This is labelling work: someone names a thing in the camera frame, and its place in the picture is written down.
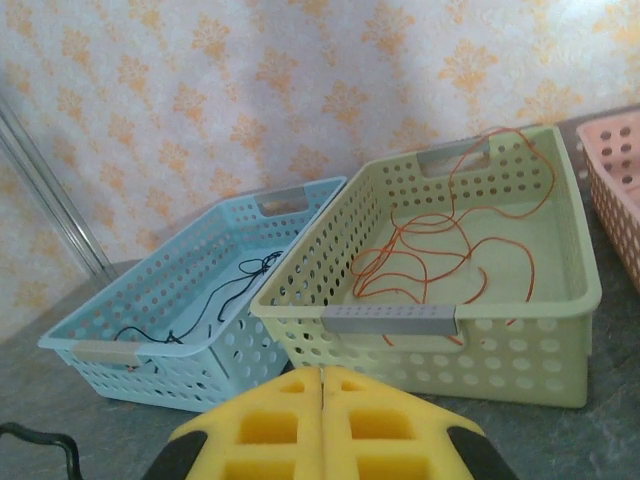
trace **basket rim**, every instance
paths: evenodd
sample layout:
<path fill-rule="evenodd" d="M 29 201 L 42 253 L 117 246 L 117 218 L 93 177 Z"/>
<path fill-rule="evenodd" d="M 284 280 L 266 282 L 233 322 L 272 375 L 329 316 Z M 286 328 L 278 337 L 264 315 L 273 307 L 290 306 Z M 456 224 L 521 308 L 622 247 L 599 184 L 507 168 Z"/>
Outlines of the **basket rim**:
<path fill-rule="evenodd" d="M 205 339 L 205 340 L 203 340 L 203 341 L 201 341 L 199 343 L 196 343 L 196 344 L 175 344 L 175 343 L 165 344 L 165 343 L 148 343 L 148 342 L 129 342 L 129 343 L 137 343 L 139 345 L 139 348 L 135 352 L 136 355 L 139 355 L 139 356 L 186 357 L 186 356 L 190 356 L 190 355 L 196 354 L 198 352 L 201 352 L 202 350 L 204 350 L 205 348 L 208 348 L 211 344 L 213 344 L 218 338 L 220 338 L 221 335 L 223 335 L 225 333 L 225 331 L 229 328 L 229 326 L 232 323 L 234 323 L 234 320 L 236 319 L 236 316 L 238 315 L 238 313 L 249 304 L 249 299 L 252 299 L 254 294 L 274 274 L 274 272 L 277 270 L 278 265 L 285 259 L 285 257 L 287 257 L 287 255 L 296 246 L 296 244 L 303 238 L 303 236 L 306 234 L 307 230 L 315 222 L 315 220 L 318 218 L 318 216 L 321 213 L 323 213 L 324 210 L 331 204 L 331 202 L 335 199 L 335 197 L 344 188 L 346 182 L 347 182 L 347 177 L 338 175 L 338 176 L 334 176 L 334 177 L 329 177 L 329 178 L 320 179 L 320 180 L 312 180 L 312 181 L 309 181 L 309 182 L 298 183 L 298 184 L 294 184 L 293 185 L 293 188 L 302 187 L 304 189 L 307 189 L 307 188 L 318 186 L 318 185 L 322 185 L 322 184 L 335 184 L 335 186 L 332 187 L 333 190 L 327 196 L 327 199 L 320 205 L 320 208 L 311 216 L 311 218 L 306 223 L 306 225 L 304 225 L 302 227 L 302 229 L 300 230 L 298 235 L 291 240 L 291 242 L 289 243 L 289 245 L 287 245 L 286 248 L 283 249 L 282 254 L 280 255 L 279 258 L 276 259 L 276 261 L 273 264 L 273 266 L 267 271 L 267 273 L 265 273 L 258 280 L 258 282 L 256 282 L 256 284 L 253 287 L 251 287 L 251 289 L 249 289 L 246 292 L 245 298 L 247 300 L 245 300 L 242 303 L 237 303 L 234 308 L 230 308 L 229 309 L 229 314 L 228 314 L 229 320 L 224 322 L 215 331 L 215 333 L 210 338 L 207 338 L 207 339 Z M 290 189 L 290 188 L 292 188 L 292 186 L 271 189 L 269 191 L 287 190 L 287 189 Z M 103 297 L 103 296 L 107 297 L 109 295 L 115 295 L 115 293 L 119 289 L 122 288 L 123 284 L 126 284 L 132 278 L 135 278 L 138 275 L 140 269 L 145 268 L 147 266 L 147 263 L 152 261 L 152 257 L 158 251 L 162 250 L 169 243 L 173 242 L 178 236 L 182 235 L 184 232 L 186 232 L 187 230 L 191 229 L 194 225 L 196 225 L 201 220 L 201 218 L 203 216 L 209 215 L 210 213 L 214 212 L 215 210 L 223 209 L 225 207 L 225 205 L 228 204 L 228 203 L 236 203 L 236 202 L 242 201 L 244 199 L 253 199 L 256 196 L 262 195 L 264 193 L 265 193 L 265 191 L 255 191 L 255 192 L 252 192 L 252 193 L 247 193 L 247 194 L 243 194 L 243 195 L 239 195 L 239 196 L 235 196 L 235 197 L 224 198 L 224 199 L 221 199 L 220 201 L 215 202 L 209 209 L 207 209 L 205 212 L 203 212 L 201 215 L 199 215 L 197 218 L 195 218 L 193 221 L 191 221 L 187 226 L 185 226 L 179 232 L 175 233 L 169 239 L 167 239 L 165 242 L 163 242 L 162 245 L 160 245 L 156 250 L 154 250 L 152 253 L 147 255 L 144 259 L 142 259 L 140 262 L 138 262 L 136 265 L 134 265 L 132 268 L 130 268 L 128 271 L 126 271 L 123 275 L 118 277 L 112 283 L 110 283 L 105 288 L 103 288 L 98 293 L 96 293 L 91 298 L 89 298 L 80 307 L 76 308 L 71 314 L 67 315 L 63 320 L 61 320 L 60 322 L 56 323 L 53 327 L 49 328 L 45 333 L 43 333 L 40 336 L 40 338 L 39 338 L 39 340 L 37 342 L 38 347 L 45 348 L 45 349 L 51 349 L 51 350 L 71 351 L 73 349 L 73 347 L 76 346 L 79 342 L 81 342 L 83 340 L 88 340 L 88 339 L 54 338 L 54 337 L 51 336 L 51 334 L 55 330 L 57 330 L 57 329 L 63 327 L 64 325 L 66 325 L 68 323 L 71 323 L 74 320 L 76 320 L 79 315 L 84 314 L 85 310 L 88 308 L 88 306 L 94 300 L 96 300 L 96 299 L 98 299 L 100 297 Z M 285 216 L 285 215 L 288 215 L 288 213 L 274 215 L 274 216 L 269 217 L 269 218 L 278 218 L 278 217 Z M 112 343 L 112 340 L 99 340 L 99 341 L 104 341 L 105 343 Z"/>
<path fill-rule="evenodd" d="M 477 318 L 493 318 L 493 319 L 511 319 L 511 318 L 567 318 L 577 317 L 585 314 L 590 314 L 600 304 L 602 298 L 602 286 L 600 284 L 600 278 L 598 268 L 595 260 L 595 254 L 593 252 L 593 246 L 591 244 L 591 237 L 589 235 L 589 229 L 587 219 L 584 212 L 584 206 L 580 191 L 578 189 L 578 183 L 575 178 L 575 173 L 571 167 L 571 161 L 569 154 L 567 153 L 560 129 L 555 125 L 542 125 L 533 126 L 528 128 L 522 128 L 522 133 L 527 136 L 539 135 L 546 132 L 552 132 L 558 150 L 561 157 L 561 165 L 565 178 L 567 179 L 568 197 L 571 201 L 573 210 L 573 225 L 576 229 L 578 243 L 581 253 L 582 264 L 584 267 L 584 276 L 586 288 L 584 293 L 577 298 L 559 301 L 559 302 L 536 302 L 536 303 L 504 303 L 504 304 L 470 304 L 470 305 L 456 305 L 456 320 L 471 320 Z M 401 154 L 395 154 L 387 156 L 378 160 L 373 160 L 364 165 L 352 178 L 349 184 L 336 196 L 334 203 L 337 203 L 349 195 L 349 186 L 353 182 L 363 175 L 366 175 L 367 170 L 373 165 L 385 163 L 390 160 L 394 160 L 407 155 L 418 153 L 417 151 L 406 152 Z M 330 213 L 330 208 L 325 209 L 322 214 L 314 222 L 314 227 L 324 221 Z M 295 247 L 291 250 L 287 259 L 284 259 L 278 266 L 278 270 L 285 268 L 287 263 L 292 262 L 292 258 L 302 248 L 302 244 L 307 235 L 312 233 L 312 229 L 309 229 L 303 237 L 296 243 Z M 320 318 L 324 310 L 324 306 L 272 306 L 267 305 L 265 295 L 266 291 L 273 287 L 273 284 L 277 280 L 277 273 L 272 275 L 260 288 L 258 293 L 251 301 L 249 310 L 254 315 L 260 317 L 263 321 L 269 321 L 275 318 L 303 318 L 314 319 Z"/>

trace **pink plastic basket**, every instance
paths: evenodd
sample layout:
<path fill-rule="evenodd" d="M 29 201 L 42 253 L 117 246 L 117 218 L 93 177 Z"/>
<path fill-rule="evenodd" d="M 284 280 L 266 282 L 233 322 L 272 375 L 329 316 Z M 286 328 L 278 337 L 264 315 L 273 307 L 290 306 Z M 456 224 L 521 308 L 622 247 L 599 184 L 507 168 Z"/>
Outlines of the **pink plastic basket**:
<path fill-rule="evenodd" d="M 640 292 L 640 110 L 584 123 L 578 135 L 594 206 Z"/>

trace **yellow foam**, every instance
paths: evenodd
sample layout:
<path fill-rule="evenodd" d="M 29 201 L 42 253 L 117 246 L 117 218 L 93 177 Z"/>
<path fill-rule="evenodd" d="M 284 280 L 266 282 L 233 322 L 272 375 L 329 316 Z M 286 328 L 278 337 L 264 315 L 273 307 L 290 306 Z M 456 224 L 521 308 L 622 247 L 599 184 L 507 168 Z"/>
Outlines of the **yellow foam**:
<path fill-rule="evenodd" d="M 308 367 L 196 417 L 171 439 L 208 434 L 187 480 L 473 480 L 451 426 L 482 434 L 364 375 Z"/>
<path fill-rule="evenodd" d="M 325 479 L 473 480 L 447 428 L 482 430 L 413 395 L 328 367 L 322 416 Z"/>
<path fill-rule="evenodd" d="M 207 433 L 187 480 L 322 480 L 322 383 L 302 368 L 179 427 Z"/>

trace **basket bottom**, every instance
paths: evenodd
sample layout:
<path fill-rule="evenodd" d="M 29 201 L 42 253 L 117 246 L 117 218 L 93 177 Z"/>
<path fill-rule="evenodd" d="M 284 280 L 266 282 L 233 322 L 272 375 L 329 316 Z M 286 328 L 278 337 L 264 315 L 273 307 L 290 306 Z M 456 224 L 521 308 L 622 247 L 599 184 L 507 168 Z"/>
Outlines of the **basket bottom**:
<path fill-rule="evenodd" d="M 220 310 L 227 299 L 242 292 L 251 279 L 248 278 L 222 287 L 211 297 L 211 301 L 207 305 L 211 292 L 226 282 L 245 276 L 245 274 L 238 269 L 238 265 L 241 262 L 258 259 L 258 261 L 245 264 L 244 266 L 246 270 L 253 271 L 260 267 L 260 261 L 263 258 L 277 250 L 277 248 L 271 247 L 239 251 L 239 254 L 234 258 L 231 264 L 220 272 L 220 274 L 207 285 L 202 294 L 193 299 L 190 305 L 180 314 L 180 316 L 178 316 L 171 325 L 164 329 L 158 337 L 166 338 L 169 331 L 173 331 L 173 334 L 176 337 L 181 338 L 182 335 L 194 326 L 203 311 L 204 314 L 197 326 L 193 328 L 193 331 L 188 335 L 182 337 L 180 341 L 185 344 L 199 344 L 215 335 L 216 331 L 224 325 L 224 323 L 234 320 L 232 315 L 234 307 L 247 303 L 250 300 L 250 292 L 239 296 L 225 307 L 221 316 L 224 322 L 218 321 Z"/>
<path fill-rule="evenodd" d="M 508 213 L 521 214 L 531 210 L 537 203 L 518 203 L 503 205 L 500 208 Z M 531 252 L 535 267 L 535 284 L 532 302 L 566 301 L 569 300 L 567 279 L 565 272 L 571 269 L 566 265 L 567 260 L 563 255 L 559 229 L 568 228 L 559 225 L 555 213 L 554 203 L 549 201 L 536 213 L 519 220 L 507 219 L 491 210 L 474 211 L 467 215 L 461 222 L 471 245 L 480 242 L 484 238 L 504 237 L 511 241 L 525 245 Z M 459 211 L 459 218 L 464 211 Z M 397 216 L 394 220 L 402 225 L 414 218 L 415 215 Z M 443 229 L 446 225 L 436 227 Z M 383 247 L 391 238 L 395 228 L 391 221 L 384 223 L 377 229 L 377 235 L 367 242 L 366 248 Z M 448 251 L 466 254 L 468 248 L 463 236 L 458 229 L 436 234 L 403 235 L 405 242 L 414 248 L 430 251 Z M 418 255 L 426 264 L 428 277 L 439 276 L 460 263 L 459 257 L 431 255 L 418 253 L 409 249 L 406 245 L 397 244 L 397 251 L 411 252 Z M 374 254 L 363 256 L 356 263 L 355 268 L 362 270 L 368 262 L 373 260 Z M 461 304 L 474 297 L 481 290 L 483 275 L 478 267 L 487 273 L 487 285 L 475 303 L 513 303 L 523 302 L 527 296 L 530 285 L 530 262 L 526 252 L 517 246 L 505 242 L 491 240 L 483 243 L 474 251 L 473 257 L 467 261 L 455 273 L 428 284 L 427 303 Z M 424 278 L 424 270 L 420 262 L 414 257 L 403 254 L 394 254 L 389 257 L 384 267 L 376 276 L 384 273 L 404 273 L 417 278 Z M 402 288 L 411 292 L 415 297 L 422 296 L 422 284 L 399 276 L 385 276 L 373 282 L 365 291 L 374 292 L 383 289 Z M 352 289 L 340 301 L 332 303 L 343 304 L 406 304 L 413 301 L 408 295 L 389 291 L 370 297 L 355 297 Z"/>

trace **plastic basket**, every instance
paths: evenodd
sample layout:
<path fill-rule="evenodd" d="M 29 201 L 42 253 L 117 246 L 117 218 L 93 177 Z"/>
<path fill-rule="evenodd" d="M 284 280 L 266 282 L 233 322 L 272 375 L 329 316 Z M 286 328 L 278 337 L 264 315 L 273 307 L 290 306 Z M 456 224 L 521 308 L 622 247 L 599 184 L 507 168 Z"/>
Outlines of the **plastic basket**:
<path fill-rule="evenodd" d="M 287 362 L 248 304 L 273 267 L 218 313 L 246 282 L 211 292 L 238 278 L 244 260 L 283 251 L 344 186 L 346 179 L 224 200 L 147 259 L 47 332 L 38 345 L 54 349 L 102 396 L 206 411 L 279 375 Z M 287 213 L 274 211 L 287 210 Z M 163 340 L 172 330 L 180 343 L 151 342 L 123 327 L 135 326 Z"/>
<path fill-rule="evenodd" d="M 428 299 L 433 304 L 408 305 L 407 297 L 393 292 L 354 298 L 350 262 L 363 249 L 386 243 L 392 207 L 397 206 L 399 222 L 425 212 L 450 213 L 448 176 L 424 172 L 462 155 L 474 141 L 374 161 L 336 197 L 252 301 L 252 313 L 283 343 L 294 365 L 343 365 L 412 392 L 584 405 L 591 317 L 601 297 L 593 248 L 558 129 L 524 133 L 556 172 L 549 200 L 518 221 L 475 212 L 465 228 L 472 242 L 503 235 L 527 244 L 537 274 L 531 301 L 524 301 L 530 278 L 526 257 L 501 244 L 473 256 L 472 265 L 484 266 L 490 279 L 475 303 L 460 304 L 477 288 L 476 268 L 434 284 Z M 494 135 L 481 149 L 486 166 L 453 177 L 459 212 L 479 205 L 523 211 L 549 191 L 550 170 L 516 133 Z M 453 233 L 426 239 L 435 242 L 426 246 L 433 249 L 461 241 Z M 396 271 L 415 267 L 402 256 L 394 258 Z M 385 286 L 384 279 L 379 286 Z M 447 335 L 455 335 L 456 342 Z"/>
<path fill-rule="evenodd" d="M 578 127 L 596 212 L 640 292 L 640 110 Z"/>

